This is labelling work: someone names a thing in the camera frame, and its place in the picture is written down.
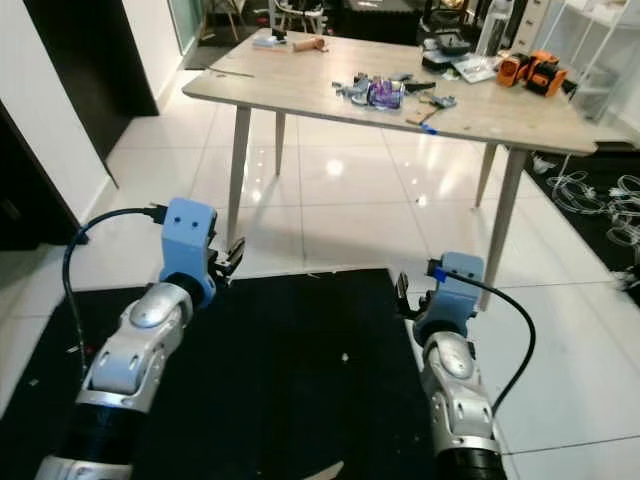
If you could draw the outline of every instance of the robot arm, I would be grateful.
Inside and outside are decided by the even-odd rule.
[[[430,261],[428,274],[439,280],[438,286],[420,299],[417,311],[409,308],[406,275],[396,285],[400,312],[415,320],[414,338],[423,347],[420,380],[431,410],[438,478],[506,480],[491,405],[466,340],[466,322],[475,316],[480,289],[450,277],[444,283],[443,270],[479,279],[483,263],[460,253]]]
[[[209,251],[215,221],[206,205],[179,198],[169,204],[160,282],[120,316],[120,328],[84,379],[64,442],[43,460],[36,480],[129,478],[137,435],[169,356],[194,309],[211,303],[216,285],[225,284],[242,259],[244,240],[224,258]]]

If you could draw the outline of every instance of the black mat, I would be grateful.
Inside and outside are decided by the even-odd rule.
[[[97,350],[142,288],[80,294]],[[0,421],[0,478],[34,477],[76,395],[68,307],[56,308]],[[343,354],[348,360],[343,361]],[[172,356],[135,479],[433,478],[428,405],[385,270],[237,281]]]
[[[588,176],[584,182],[594,187],[597,197],[606,202],[609,199],[609,189],[616,186],[621,175],[640,177],[640,151],[627,143],[603,142],[599,143],[598,147],[598,151],[588,157],[572,157],[565,174],[578,170],[587,172]],[[556,167],[539,175],[533,171],[533,163],[530,161],[527,163],[526,170],[542,191],[551,198],[553,187],[547,185],[546,181],[547,178],[555,177],[560,173],[564,156],[547,154],[543,155],[543,158],[556,164]],[[611,228],[611,220],[606,215],[581,215],[557,206],[556,208],[609,270],[621,271],[633,265],[633,250],[619,246],[606,237],[607,230]],[[636,288],[629,294],[640,305],[640,289]]]

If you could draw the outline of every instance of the table leg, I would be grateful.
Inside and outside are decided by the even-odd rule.
[[[233,245],[236,237],[236,223],[238,222],[238,208],[240,207],[240,195],[242,194],[242,181],[244,179],[244,162],[247,158],[250,122],[251,108],[238,106],[236,109],[236,129],[233,134],[233,156],[231,159],[227,247]]]
[[[285,120],[286,114],[284,112],[276,112],[276,175],[280,175],[280,166],[282,165]]]
[[[520,185],[520,176],[524,169],[528,153],[527,150],[519,148],[512,148],[509,152],[507,168],[504,172],[504,179],[502,180],[500,200],[498,201],[498,211],[496,212],[496,220],[493,225],[493,233],[491,234],[487,269],[484,275],[485,283],[491,286],[493,286],[496,274],[498,273],[502,248],[504,247],[504,241],[507,237],[507,231],[509,230],[511,213],[513,212],[518,186]],[[488,292],[484,292],[479,304],[481,310],[486,310],[488,301],[489,294]]]
[[[478,182],[478,191],[476,192],[476,207],[479,207],[480,203],[482,203],[484,189],[487,186],[487,180],[489,179],[489,173],[491,173],[493,159],[496,156],[496,147],[497,145],[495,143],[487,143],[484,147],[482,169],[480,170],[480,181]]]

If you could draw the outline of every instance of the wooden table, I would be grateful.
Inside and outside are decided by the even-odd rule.
[[[254,36],[268,34],[269,30],[263,29]],[[438,135],[486,143],[476,206],[482,200],[496,146],[510,147],[485,273],[485,281],[493,285],[529,151],[579,156],[595,151],[593,137],[567,98],[562,93],[544,98],[524,88],[504,88],[493,81],[470,85],[463,80],[435,78],[422,67],[419,47],[327,37],[329,51],[326,53],[317,50],[291,52],[292,41],[310,37],[289,32],[289,45],[278,47],[284,52],[271,52],[254,49],[252,36],[183,88],[183,92],[191,97],[237,106],[228,243],[235,237],[251,108],[276,112],[275,169],[279,174],[287,113],[420,132],[418,127],[405,121],[410,113],[420,108],[417,98],[405,98],[399,111],[380,111],[358,107],[336,97],[331,87],[332,81],[349,82],[357,72],[370,75],[409,72],[416,80],[436,80],[436,95],[453,95],[458,101],[455,108],[429,119],[429,125],[438,131]]]

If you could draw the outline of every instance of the black wire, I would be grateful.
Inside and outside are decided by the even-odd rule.
[[[498,297],[503,299],[505,302],[510,304],[512,307],[514,307],[516,310],[518,310],[518,312],[520,312],[520,314],[524,317],[525,321],[527,322],[527,326],[529,327],[529,347],[527,348],[527,353],[522,359],[522,363],[520,364],[520,367],[518,367],[518,370],[516,370],[516,373],[513,375],[513,377],[511,377],[511,380],[509,380],[509,383],[507,383],[507,386],[504,387],[502,392],[500,392],[500,395],[498,395],[498,398],[493,404],[493,407],[491,407],[491,410],[493,411],[493,416],[495,417],[496,413],[498,412],[498,408],[500,408],[500,405],[502,404],[502,401],[509,394],[513,386],[516,384],[516,382],[518,381],[522,373],[526,370],[527,366],[529,365],[529,360],[531,360],[531,356],[533,355],[533,349],[536,346],[536,327],[534,326],[533,320],[531,320],[531,317],[529,316],[527,311],[524,309],[524,307],[522,307],[522,305],[520,305],[518,302],[516,302],[513,298],[511,298],[506,293],[501,292],[497,288],[490,287],[486,283],[473,280],[463,275],[459,275],[453,272],[448,272],[446,270],[444,270],[444,272],[447,274],[448,277],[455,278],[460,282],[468,283],[469,285],[482,288],[487,292],[491,292],[494,295],[497,295]]]
[[[73,316],[76,327],[76,335],[78,336],[78,349],[80,350],[80,364],[82,366],[81,381],[82,379],[84,379],[84,376],[87,373],[87,358],[84,350],[84,332],[82,328],[82,322],[80,321],[78,304],[76,303],[73,289],[71,288],[71,280],[69,278],[69,266],[71,263],[71,255],[73,254],[73,250],[78,245],[78,242],[92,227],[104,220],[112,217],[117,217],[119,215],[127,215],[133,213],[149,215],[153,210],[153,208],[121,208],[119,210],[113,210],[111,212],[99,215],[76,232],[69,245],[67,245],[66,250],[64,251],[64,258],[62,260],[62,285],[64,286],[64,294],[66,296],[67,303],[69,303],[69,307],[71,308],[71,315]]]

